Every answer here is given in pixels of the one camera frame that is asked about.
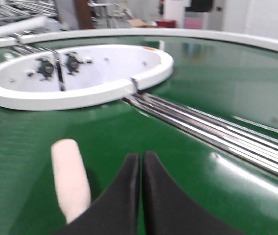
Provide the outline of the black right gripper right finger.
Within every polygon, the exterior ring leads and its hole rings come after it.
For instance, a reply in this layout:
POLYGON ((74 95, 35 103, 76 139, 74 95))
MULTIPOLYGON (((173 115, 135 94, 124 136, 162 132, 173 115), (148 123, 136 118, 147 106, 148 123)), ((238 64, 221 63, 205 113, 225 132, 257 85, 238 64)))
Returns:
POLYGON ((153 151, 142 163, 142 202, 148 235, 240 235, 209 213, 174 181, 153 151))

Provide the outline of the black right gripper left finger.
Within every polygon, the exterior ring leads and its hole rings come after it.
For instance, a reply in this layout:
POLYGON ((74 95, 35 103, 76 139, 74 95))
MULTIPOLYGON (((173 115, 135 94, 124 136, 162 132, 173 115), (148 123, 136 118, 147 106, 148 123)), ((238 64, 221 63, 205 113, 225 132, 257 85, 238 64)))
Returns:
POLYGON ((128 153, 104 192, 57 235, 135 235, 140 196, 140 156, 128 153))

